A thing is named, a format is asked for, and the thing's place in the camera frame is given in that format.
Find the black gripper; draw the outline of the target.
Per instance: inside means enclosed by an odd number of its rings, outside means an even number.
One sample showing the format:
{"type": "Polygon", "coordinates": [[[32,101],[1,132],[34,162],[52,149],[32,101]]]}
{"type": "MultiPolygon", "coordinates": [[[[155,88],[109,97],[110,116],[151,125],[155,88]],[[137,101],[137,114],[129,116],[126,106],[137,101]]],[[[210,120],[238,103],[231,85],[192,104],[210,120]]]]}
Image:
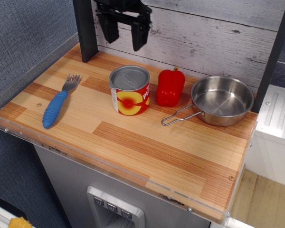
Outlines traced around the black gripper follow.
{"type": "Polygon", "coordinates": [[[119,38],[118,22],[131,25],[133,50],[147,43],[152,9],[140,0],[96,0],[97,15],[108,43],[119,38]]]}

